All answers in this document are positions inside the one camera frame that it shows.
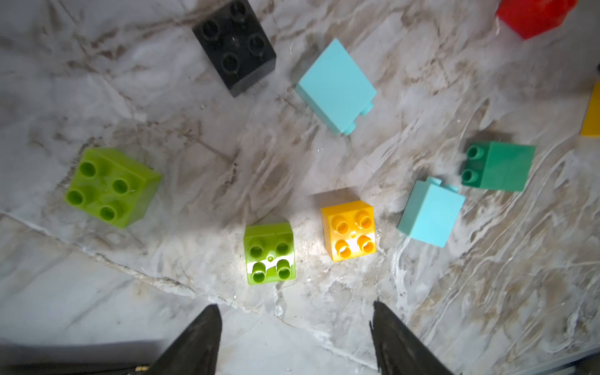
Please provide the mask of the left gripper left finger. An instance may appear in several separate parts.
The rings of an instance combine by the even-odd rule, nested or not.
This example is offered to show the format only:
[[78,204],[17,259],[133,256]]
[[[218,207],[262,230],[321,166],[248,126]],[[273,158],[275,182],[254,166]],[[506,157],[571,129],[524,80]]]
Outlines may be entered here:
[[218,306],[209,305],[145,374],[215,374],[221,333]]

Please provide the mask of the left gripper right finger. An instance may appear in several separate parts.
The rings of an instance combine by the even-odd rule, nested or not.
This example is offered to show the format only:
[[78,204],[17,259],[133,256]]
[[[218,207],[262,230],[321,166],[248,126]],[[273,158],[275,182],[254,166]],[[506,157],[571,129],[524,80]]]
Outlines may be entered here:
[[381,374],[452,374],[383,302],[373,307],[370,331]]

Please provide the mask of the yellow-orange square lego brick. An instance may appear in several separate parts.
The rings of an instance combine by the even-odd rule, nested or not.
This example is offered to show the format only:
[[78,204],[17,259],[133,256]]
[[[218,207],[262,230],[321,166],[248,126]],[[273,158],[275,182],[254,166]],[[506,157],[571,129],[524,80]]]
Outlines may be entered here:
[[373,206],[355,201],[321,209],[326,250],[333,262],[377,252]]

